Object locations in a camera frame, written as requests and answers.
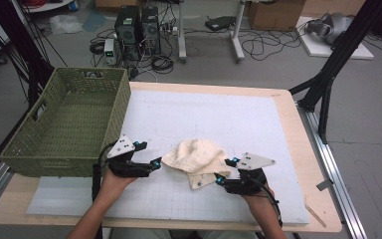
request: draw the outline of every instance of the concrete floor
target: concrete floor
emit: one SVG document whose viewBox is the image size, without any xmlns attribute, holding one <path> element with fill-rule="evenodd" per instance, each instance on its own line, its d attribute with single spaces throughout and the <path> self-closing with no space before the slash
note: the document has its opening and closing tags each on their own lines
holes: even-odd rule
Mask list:
<svg viewBox="0 0 382 239">
<path fill-rule="evenodd" d="M 85 9 L 75 15 L 84 22 L 88 11 Z M 71 13 L 60 9 L 47 14 Z M 113 24 L 114 21 L 106 21 L 97 32 L 111 28 Z M 90 39 L 97 32 L 49 36 L 49 40 L 70 67 L 89 67 L 92 56 Z M 177 62 L 171 74 L 156 75 L 159 83 L 290 89 L 315 76 L 327 60 L 309 57 L 300 46 L 285 48 L 262 62 L 254 61 L 246 54 L 246 60 L 237 65 L 228 38 L 224 37 L 223 47 L 219 36 L 190 35 L 186 39 L 189 54 L 197 55 L 195 48 L 199 49 L 199 54 L 189 58 L 186 64 Z M 381 42 L 374 44 L 382 48 Z M 366 42 L 364 45 L 374 55 L 374 60 L 350 60 L 338 75 L 331 96 L 327 138 L 367 237 L 382 238 L 382 51 Z M 47 48 L 52 65 L 61 67 L 62 62 L 49 46 Z M 155 81 L 147 73 L 136 79 Z M 294 99 L 302 97 L 303 94 L 297 94 Z M 0 65 L 0 142 L 26 108 L 12 65 Z M 0 225 L 0 238 L 29 238 L 32 235 L 36 238 L 62 238 L 70 229 Z M 302 233 L 300 236 L 349 238 L 346 229 L 337 234 Z"/>
</svg>

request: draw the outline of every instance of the cardboard box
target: cardboard box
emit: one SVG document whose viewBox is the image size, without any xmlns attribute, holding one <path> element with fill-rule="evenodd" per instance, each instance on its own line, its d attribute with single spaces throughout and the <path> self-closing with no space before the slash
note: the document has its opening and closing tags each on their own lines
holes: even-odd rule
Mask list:
<svg viewBox="0 0 382 239">
<path fill-rule="evenodd" d="M 306 0 L 301 16 L 319 18 L 326 12 L 355 16 L 364 2 L 365 0 Z"/>
<path fill-rule="evenodd" d="M 274 4 L 252 3 L 250 25 L 255 30 L 293 31 L 305 0 L 281 0 Z"/>
<path fill-rule="evenodd" d="M 104 10 L 119 10 L 122 5 L 134 5 L 141 7 L 141 0 L 95 0 L 95 6 Z"/>
</svg>

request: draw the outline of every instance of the white desk leg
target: white desk leg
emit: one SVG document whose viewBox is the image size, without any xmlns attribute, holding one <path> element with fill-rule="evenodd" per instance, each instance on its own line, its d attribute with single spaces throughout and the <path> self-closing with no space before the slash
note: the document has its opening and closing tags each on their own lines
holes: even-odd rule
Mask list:
<svg viewBox="0 0 382 239">
<path fill-rule="evenodd" d="M 240 5 L 238 7 L 238 13 L 237 13 L 237 23 L 235 24 L 235 31 L 231 31 L 232 43 L 234 44 L 235 52 L 237 52 L 237 63 L 245 59 L 240 40 L 238 39 L 238 34 L 240 33 L 241 21 L 243 20 L 244 9 L 245 9 L 245 1 L 240 0 Z"/>
<path fill-rule="evenodd" d="M 184 10 L 183 10 L 184 0 L 179 1 L 179 29 L 178 29 L 178 51 L 179 51 L 179 61 L 181 63 L 186 63 L 187 61 L 187 51 L 185 49 L 185 34 L 184 34 Z"/>
</svg>

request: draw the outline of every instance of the crumpled fabric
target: crumpled fabric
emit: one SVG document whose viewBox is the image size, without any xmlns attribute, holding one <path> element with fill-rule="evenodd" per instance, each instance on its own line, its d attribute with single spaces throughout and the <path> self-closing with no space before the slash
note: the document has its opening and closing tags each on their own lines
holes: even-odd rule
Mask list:
<svg viewBox="0 0 382 239">
<path fill-rule="evenodd" d="M 226 177 L 231 174 L 226 158 L 223 149 L 209 139 L 185 139 L 162 162 L 185 171 L 191 188 L 197 189 L 216 181 L 215 172 Z"/>
</svg>

